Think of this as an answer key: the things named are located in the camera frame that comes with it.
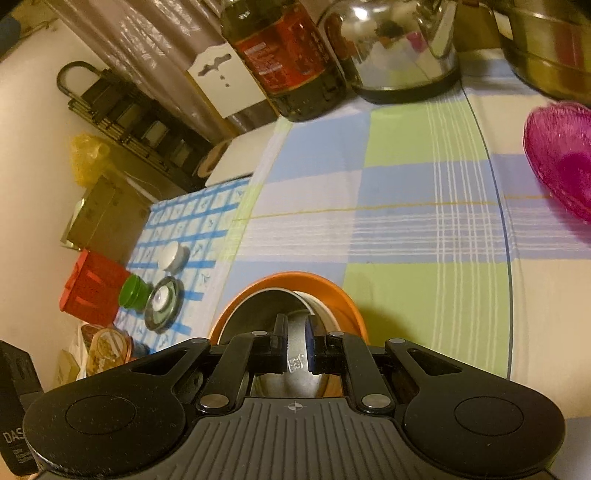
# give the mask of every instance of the blue and white checkered cloth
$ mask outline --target blue and white checkered cloth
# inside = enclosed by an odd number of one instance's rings
[[[185,267],[175,275],[183,283],[184,302],[177,320],[166,332],[149,331],[143,314],[135,310],[120,309],[117,314],[117,328],[127,331],[150,352],[209,333],[209,321],[200,322],[203,295],[248,182],[229,181],[152,207],[127,269],[155,285],[165,276],[158,270],[158,256],[167,243],[179,241],[190,255]]]

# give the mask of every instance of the yellow plastic bag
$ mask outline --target yellow plastic bag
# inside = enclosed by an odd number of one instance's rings
[[[101,175],[114,171],[110,154],[111,148],[104,139],[90,134],[75,136],[70,144],[70,164],[76,183],[88,189]]]

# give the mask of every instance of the plaid tablecloth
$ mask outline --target plaid tablecloth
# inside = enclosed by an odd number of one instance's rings
[[[152,207],[127,269],[144,281],[157,284],[165,275],[158,269],[158,256],[164,245],[177,240],[190,253],[185,267],[175,275],[183,283],[184,301],[177,320],[168,330],[159,335],[149,331],[143,314],[135,310],[120,309],[117,314],[115,325],[146,345],[150,352],[209,333],[209,321],[203,321],[203,295],[248,182],[249,179],[229,181]]]
[[[500,51],[462,69],[461,86],[426,102],[357,98],[303,124],[280,119],[170,341],[206,336],[261,277],[313,272],[353,298],[371,343],[402,336],[549,396],[568,418],[553,471],[588,480],[591,227],[548,197],[525,158],[525,119],[549,100]],[[137,323],[140,335],[150,338]]]

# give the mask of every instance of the table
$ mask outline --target table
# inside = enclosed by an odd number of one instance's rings
[[[591,478],[591,227],[549,198],[523,152],[528,113],[549,100],[500,51],[462,69],[426,102],[280,119],[191,334],[261,277],[322,275],[353,298],[371,343],[405,337],[550,397],[568,419],[553,472]]]

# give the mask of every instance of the brand logo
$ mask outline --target brand logo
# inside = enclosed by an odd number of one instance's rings
[[[22,429],[11,430],[10,432],[3,432],[2,435],[4,435],[4,440],[6,440],[6,443],[17,442],[19,440],[25,439],[25,433],[22,431]]]
[[[287,408],[289,408],[292,412],[296,412],[296,411],[300,411],[302,408],[305,408],[301,403],[299,402],[293,402],[290,403]]]

